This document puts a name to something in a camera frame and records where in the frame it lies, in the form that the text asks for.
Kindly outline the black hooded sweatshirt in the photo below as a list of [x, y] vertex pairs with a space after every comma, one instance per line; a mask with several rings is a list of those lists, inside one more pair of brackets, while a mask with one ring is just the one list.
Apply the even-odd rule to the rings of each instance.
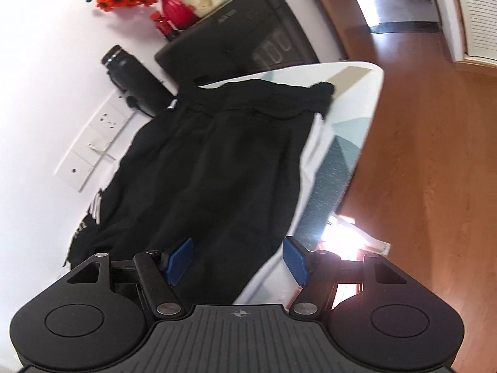
[[334, 91], [330, 83], [258, 79], [182, 86], [175, 106], [136, 133], [95, 196], [69, 263], [95, 253], [129, 260], [191, 239], [177, 296], [186, 305], [232, 304], [290, 229], [301, 156]]

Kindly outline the geometric pattern tablecloth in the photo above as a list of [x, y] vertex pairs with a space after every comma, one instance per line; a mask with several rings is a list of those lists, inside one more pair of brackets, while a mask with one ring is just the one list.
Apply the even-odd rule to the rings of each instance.
[[327, 102], [297, 100], [310, 110], [312, 125], [296, 155], [286, 151], [276, 173], [257, 187], [237, 191], [246, 197], [234, 225], [236, 239], [249, 237], [248, 249], [230, 254], [212, 304], [251, 302], [288, 304], [297, 289], [283, 265], [286, 236], [315, 244], [355, 172], [379, 100], [384, 71], [369, 62], [335, 62], [287, 67], [210, 84], [226, 92], [227, 101], [261, 100], [273, 89], [318, 89]]

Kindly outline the black water bottle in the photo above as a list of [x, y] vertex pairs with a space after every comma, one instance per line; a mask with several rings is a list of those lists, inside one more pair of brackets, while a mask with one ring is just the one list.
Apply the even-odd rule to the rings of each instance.
[[120, 45], [114, 45], [103, 56], [101, 63], [131, 109], [153, 118], [174, 102], [175, 96]]

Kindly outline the black cabinet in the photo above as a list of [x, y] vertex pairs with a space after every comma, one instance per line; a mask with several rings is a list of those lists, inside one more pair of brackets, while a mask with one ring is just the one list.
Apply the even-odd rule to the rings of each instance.
[[318, 58], [286, 0], [229, 0], [168, 42], [155, 61], [174, 82], [202, 86]]

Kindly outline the red flower vase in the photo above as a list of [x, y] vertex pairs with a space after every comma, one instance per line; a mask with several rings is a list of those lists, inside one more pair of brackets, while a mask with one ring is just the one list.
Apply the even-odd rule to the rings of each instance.
[[162, 8], [154, 11], [150, 19], [167, 41], [175, 39], [182, 31], [200, 21], [200, 18], [182, 0], [160, 0], [160, 2]]

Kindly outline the white wall socket panel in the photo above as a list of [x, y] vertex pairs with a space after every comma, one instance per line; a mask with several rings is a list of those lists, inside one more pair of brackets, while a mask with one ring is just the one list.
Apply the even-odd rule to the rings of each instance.
[[109, 156], [110, 146], [133, 115], [135, 113], [128, 107], [124, 94], [114, 89], [77, 134], [57, 165], [54, 176], [81, 192], [100, 160]]

